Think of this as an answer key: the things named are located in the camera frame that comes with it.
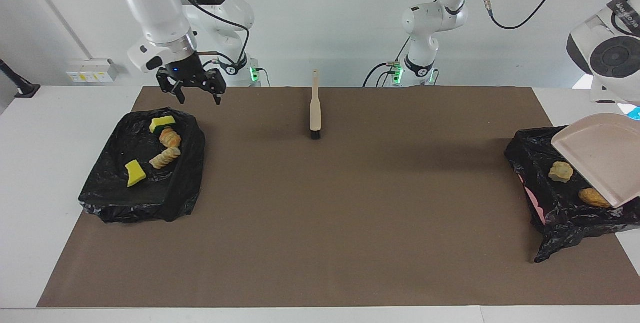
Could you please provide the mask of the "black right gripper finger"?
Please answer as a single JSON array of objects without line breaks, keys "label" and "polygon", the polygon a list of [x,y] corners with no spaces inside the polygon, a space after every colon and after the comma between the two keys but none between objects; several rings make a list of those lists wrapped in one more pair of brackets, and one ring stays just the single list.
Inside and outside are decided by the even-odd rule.
[{"label": "black right gripper finger", "polygon": [[227,83],[224,75],[218,68],[212,68],[205,72],[205,92],[210,93],[216,105],[221,105],[222,95],[226,93]]},{"label": "black right gripper finger", "polygon": [[179,104],[185,104],[186,97],[182,91],[183,81],[174,79],[166,68],[159,68],[156,72],[156,80],[158,86],[163,93],[173,95],[178,100]]}]

